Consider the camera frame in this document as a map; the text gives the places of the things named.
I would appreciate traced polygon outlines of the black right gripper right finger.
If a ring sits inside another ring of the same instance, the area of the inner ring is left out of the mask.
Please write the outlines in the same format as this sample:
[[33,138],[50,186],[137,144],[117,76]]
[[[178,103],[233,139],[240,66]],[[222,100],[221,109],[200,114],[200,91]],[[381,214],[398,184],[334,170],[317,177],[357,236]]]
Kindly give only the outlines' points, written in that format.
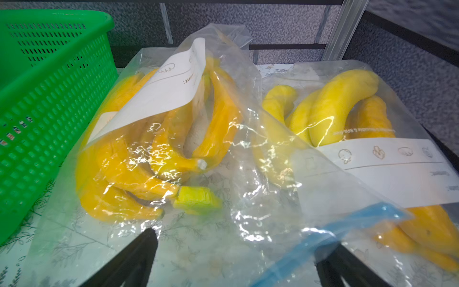
[[315,257],[326,255],[316,263],[316,270],[323,287],[390,287],[365,263],[358,259],[340,243],[321,246],[316,249]]

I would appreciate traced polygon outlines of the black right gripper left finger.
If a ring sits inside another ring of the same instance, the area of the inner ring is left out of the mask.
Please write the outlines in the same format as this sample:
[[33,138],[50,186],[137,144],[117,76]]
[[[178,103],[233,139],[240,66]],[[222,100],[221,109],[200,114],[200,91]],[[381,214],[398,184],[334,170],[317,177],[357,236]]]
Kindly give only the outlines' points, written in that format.
[[156,232],[147,228],[81,285],[83,287],[145,287],[157,249]]

